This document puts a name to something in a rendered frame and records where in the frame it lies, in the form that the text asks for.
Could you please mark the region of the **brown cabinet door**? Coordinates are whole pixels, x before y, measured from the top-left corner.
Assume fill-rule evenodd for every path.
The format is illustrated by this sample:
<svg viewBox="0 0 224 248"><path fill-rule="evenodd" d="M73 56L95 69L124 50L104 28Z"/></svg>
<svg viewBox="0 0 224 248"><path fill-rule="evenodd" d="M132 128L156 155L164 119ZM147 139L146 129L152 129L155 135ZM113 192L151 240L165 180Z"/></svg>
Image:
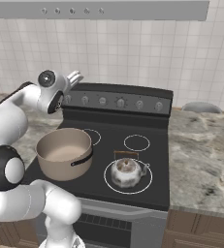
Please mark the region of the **brown cabinet door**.
<svg viewBox="0 0 224 248"><path fill-rule="evenodd" d="M38 248L39 241L30 221L0 223L0 245L15 248Z"/></svg>
<svg viewBox="0 0 224 248"><path fill-rule="evenodd" d="M164 231L161 248L224 248L224 241L193 234Z"/></svg>

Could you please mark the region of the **grey round bowl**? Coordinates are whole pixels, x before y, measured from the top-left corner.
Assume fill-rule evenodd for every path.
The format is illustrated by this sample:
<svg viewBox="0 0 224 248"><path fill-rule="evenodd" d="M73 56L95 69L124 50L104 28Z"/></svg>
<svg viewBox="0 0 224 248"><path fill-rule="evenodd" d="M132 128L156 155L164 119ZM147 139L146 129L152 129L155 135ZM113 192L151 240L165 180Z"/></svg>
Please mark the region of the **grey round bowl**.
<svg viewBox="0 0 224 248"><path fill-rule="evenodd" d="M182 108L185 111L194 111L197 113L208 112L208 113L221 113L222 109L214 104L207 102L191 102L185 104Z"/></svg>

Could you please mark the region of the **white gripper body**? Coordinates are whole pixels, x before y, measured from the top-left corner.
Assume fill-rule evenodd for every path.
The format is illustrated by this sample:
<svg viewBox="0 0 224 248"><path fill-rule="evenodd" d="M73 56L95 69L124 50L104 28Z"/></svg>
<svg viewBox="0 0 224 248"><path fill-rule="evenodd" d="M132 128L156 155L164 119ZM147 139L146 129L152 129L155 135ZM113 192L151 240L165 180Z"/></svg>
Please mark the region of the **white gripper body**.
<svg viewBox="0 0 224 248"><path fill-rule="evenodd" d="M80 73L80 71L73 71L67 76L67 79L69 81L69 85L71 88L75 87L80 81L83 80L83 75Z"/></svg>

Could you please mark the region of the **grey range hood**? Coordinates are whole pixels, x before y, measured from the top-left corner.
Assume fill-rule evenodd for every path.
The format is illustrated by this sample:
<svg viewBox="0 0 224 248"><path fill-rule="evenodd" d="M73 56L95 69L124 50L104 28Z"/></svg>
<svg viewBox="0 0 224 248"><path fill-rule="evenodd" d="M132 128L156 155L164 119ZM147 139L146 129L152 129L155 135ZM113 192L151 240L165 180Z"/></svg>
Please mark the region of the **grey range hood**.
<svg viewBox="0 0 224 248"><path fill-rule="evenodd" d="M209 0L0 0L0 18L198 20Z"/></svg>

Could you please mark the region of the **beige pot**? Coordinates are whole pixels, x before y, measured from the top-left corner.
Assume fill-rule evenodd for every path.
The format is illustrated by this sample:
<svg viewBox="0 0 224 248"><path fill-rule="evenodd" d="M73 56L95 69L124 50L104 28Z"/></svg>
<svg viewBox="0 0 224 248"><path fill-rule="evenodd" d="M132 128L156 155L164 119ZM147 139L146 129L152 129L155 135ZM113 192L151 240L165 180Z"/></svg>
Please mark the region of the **beige pot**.
<svg viewBox="0 0 224 248"><path fill-rule="evenodd" d="M68 181L89 170L93 143L86 131L64 128L43 136L36 145L36 153L45 176L56 181Z"/></svg>

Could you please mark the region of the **black stove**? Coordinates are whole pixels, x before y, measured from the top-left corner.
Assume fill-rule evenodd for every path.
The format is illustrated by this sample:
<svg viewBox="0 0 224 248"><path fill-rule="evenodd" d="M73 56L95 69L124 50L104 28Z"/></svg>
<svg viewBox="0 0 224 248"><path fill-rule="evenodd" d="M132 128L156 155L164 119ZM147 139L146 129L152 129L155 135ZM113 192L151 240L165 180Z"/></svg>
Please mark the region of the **black stove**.
<svg viewBox="0 0 224 248"><path fill-rule="evenodd" d="M70 104L63 104L62 128L78 128L93 141L90 169L72 181L58 181L57 186L78 198L112 202L135 207L169 210L169 145L168 124L173 93L169 90L141 86L81 83L68 93ZM83 105L81 98L89 103ZM99 99L107 104L101 106ZM125 100L119 108L116 101ZM136 108L142 100L144 107ZM163 104L156 111L157 102ZM111 167L115 150L139 153L140 165L147 165L147 175L133 188L113 184Z"/></svg>

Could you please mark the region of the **brown drawer front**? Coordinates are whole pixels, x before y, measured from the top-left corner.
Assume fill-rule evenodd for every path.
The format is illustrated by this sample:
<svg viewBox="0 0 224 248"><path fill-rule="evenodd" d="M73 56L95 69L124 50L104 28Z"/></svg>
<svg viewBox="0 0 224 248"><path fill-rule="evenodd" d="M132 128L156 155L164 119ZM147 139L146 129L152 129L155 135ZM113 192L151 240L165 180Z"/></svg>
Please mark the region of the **brown drawer front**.
<svg viewBox="0 0 224 248"><path fill-rule="evenodd" d="M195 235L224 234L224 218L171 209L167 229Z"/></svg>

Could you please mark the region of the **grey oven door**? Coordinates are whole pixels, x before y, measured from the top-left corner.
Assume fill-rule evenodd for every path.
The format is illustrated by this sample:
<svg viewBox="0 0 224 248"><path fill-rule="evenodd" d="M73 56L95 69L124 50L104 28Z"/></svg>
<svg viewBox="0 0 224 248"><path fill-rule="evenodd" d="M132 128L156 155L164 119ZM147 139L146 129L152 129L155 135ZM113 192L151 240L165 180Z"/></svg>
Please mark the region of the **grey oven door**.
<svg viewBox="0 0 224 248"><path fill-rule="evenodd" d="M167 216L160 210L86 205L74 229L86 248L161 248Z"/></svg>

